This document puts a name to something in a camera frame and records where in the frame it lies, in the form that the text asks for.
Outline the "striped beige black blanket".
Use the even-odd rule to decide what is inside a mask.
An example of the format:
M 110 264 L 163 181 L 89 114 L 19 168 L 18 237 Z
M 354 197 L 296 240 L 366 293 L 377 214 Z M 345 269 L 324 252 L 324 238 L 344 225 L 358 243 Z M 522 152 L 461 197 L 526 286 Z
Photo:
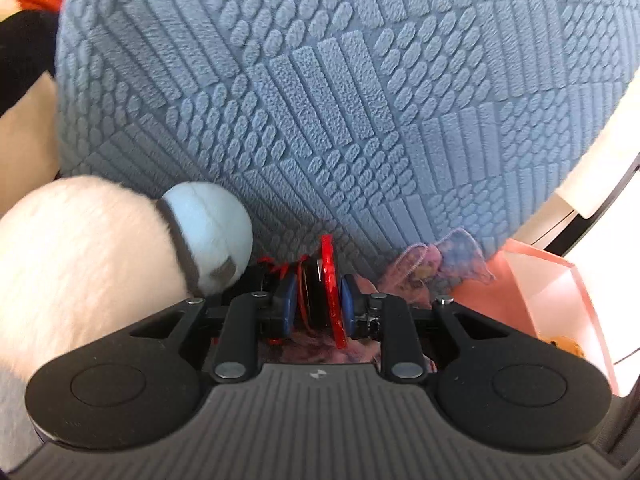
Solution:
M 63 0 L 1 0 L 1 211 L 55 179 L 55 39 Z

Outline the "purple floral ribbon scarf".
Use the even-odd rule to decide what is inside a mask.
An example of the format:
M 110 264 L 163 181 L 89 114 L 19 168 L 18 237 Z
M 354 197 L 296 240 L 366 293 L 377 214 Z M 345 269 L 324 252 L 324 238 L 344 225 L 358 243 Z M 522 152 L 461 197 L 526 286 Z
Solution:
M 489 269 L 480 245 L 464 229 L 455 229 L 435 244 L 409 246 L 372 283 L 357 275 L 356 284 L 365 295 L 387 292 L 407 301 L 411 307 L 428 308 L 439 278 L 449 281 L 475 280 L 491 283 L 495 277 Z M 296 332 L 284 345 L 280 361 L 293 364 L 377 363 L 380 344 L 373 339 L 351 339 L 343 350 L 328 335 Z

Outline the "white plush blue cap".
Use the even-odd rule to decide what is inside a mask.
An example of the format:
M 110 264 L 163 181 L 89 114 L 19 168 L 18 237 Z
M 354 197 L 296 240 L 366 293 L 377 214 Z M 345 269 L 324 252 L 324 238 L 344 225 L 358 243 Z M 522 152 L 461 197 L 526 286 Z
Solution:
M 153 200 L 96 176 L 50 182 L 1 220 L 1 466 L 36 447 L 24 391 L 47 362 L 246 269 L 250 216 L 229 191 L 183 182 Z

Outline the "brown teddy bear blue shirt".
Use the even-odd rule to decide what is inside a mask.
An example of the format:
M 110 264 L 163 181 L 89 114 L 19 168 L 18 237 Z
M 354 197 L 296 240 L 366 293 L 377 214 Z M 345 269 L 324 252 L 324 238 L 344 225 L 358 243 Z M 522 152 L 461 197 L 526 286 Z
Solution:
M 582 350 L 580 344 L 567 336 L 544 337 L 544 342 L 551 344 L 555 348 L 568 352 L 573 356 L 585 359 L 585 352 Z

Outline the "pink storage box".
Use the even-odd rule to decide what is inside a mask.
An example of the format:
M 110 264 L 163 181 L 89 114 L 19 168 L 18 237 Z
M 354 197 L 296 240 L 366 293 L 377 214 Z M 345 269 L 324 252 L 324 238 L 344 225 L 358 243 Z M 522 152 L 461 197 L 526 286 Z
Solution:
M 452 290 L 454 300 L 541 340 L 574 339 L 585 359 L 608 378 L 613 393 L 620 393 L 596 310 L 573 263 L 510 238 L 487 265 L 495 279 L 460 283 Z

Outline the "blue textured cushion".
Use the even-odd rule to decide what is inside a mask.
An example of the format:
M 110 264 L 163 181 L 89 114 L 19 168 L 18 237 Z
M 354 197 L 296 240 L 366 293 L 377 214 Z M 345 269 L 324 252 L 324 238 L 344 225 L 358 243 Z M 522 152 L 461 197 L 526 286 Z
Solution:
M 241 197 L 257 255 L 375 276 L 451 230 L 493 254 L 639 66 L 639 0 L 64 0 L 64 174 Z

